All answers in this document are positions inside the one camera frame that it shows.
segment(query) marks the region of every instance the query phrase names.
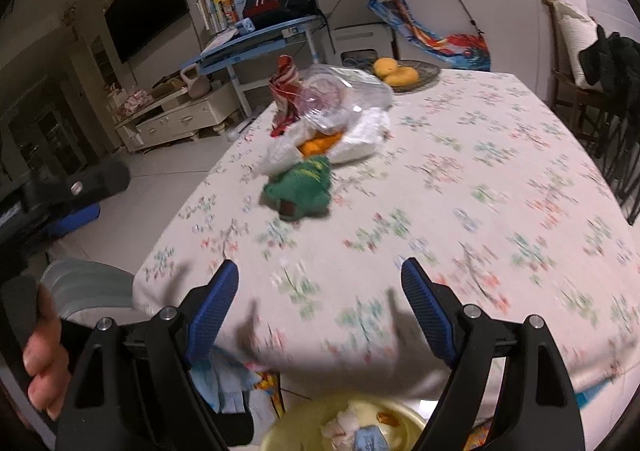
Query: flat screen tv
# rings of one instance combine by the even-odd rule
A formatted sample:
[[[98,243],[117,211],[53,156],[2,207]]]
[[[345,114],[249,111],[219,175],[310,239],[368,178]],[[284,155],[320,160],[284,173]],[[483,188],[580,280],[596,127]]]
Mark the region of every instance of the flat screen tv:
[[[124,63],[188,11],[186,0],[115,0],[104,18]]]

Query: green cloth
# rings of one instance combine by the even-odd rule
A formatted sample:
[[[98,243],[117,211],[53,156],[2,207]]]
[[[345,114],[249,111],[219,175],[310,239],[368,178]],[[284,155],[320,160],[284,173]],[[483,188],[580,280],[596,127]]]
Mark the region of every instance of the green cloth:
[[[311,156],[272,179],[262,190],[273,201],[280,218],[295,222],[321,214],[331,203],[331,166],[327,157]]]

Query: floral tablecloth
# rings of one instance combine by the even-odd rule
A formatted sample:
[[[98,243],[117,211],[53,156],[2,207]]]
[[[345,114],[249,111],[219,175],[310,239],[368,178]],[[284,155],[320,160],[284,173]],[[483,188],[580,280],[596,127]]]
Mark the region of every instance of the floral tablecloth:
[[[400,288],[415,256],[492,317],[542,315],[577,391],[640,361],[628,225],[579,143],[514,76],[443,70],[399,97],[382,150],[334,168],[330,214],[297,224],[260,203],[266,177],[252,173],[273,111],[165,229],[136,274],[138,308],[179,304],[226,256],[240,287],[216,344],[314,393],[437,398],[447,370]],[[487,410],[501,370],[494,361]]]

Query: metal screw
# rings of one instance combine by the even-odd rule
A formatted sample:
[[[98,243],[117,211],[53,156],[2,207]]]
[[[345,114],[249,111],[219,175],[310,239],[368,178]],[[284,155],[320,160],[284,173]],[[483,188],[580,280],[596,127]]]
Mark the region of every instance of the metal screw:
[[[542,328],[545,325],[545,320],[540,316],[532,315],[529,318],[529,323],[531,324],[531,326],[533,326],[533,328]]]
[[[476,305],[465,305],[462,311],[465,313],[465,316],[470,319],[478,319],[482,313],[480,307]]]
[[[111,319],[110,317],[103,317],[97,322],[95,327],[98,328],[98,330],[100,330],[101,332],[104,332],[111,328],[111,325],[113,325],[113,319]]]
[[[171,321],[174,317],[178,315],[178,310],[172,306],[166,306],[162,310],[160,310],[160,319],[162,321]]]
[[[82,192],[82,182],[78,180],[71,186],[71,194],[74,196],[78,196]]]

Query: blue desk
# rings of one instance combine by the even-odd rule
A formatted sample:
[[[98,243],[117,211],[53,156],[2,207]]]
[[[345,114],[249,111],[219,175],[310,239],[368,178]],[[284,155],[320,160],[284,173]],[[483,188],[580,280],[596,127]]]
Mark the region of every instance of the blue desk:
[[[292,44],[304,42],[309,45],[313,62],[315,64],[319,63],[320,58],[316,51],[313,38],[311,37],[311,28],[313,24],[320,19],[318,16],[301,17],[251,32],[250,34],[238,37],[219,47],[197,55],[184,63],[180,69],[196,64],[199,75],[208,75],[226,68],[226,71],[231,77],[231,83],[236,90],[236,94],[238,94],[242,110],[245,115],[249,117],[252,111],[251,107],[249,107],[249,102],[244,96],[244,92],[261,86],[267,86],[269,79],[260,79],[240,84],[236,71],[234,70],[234,65],[242,61],[255,59],[269,52],[281,50]]]

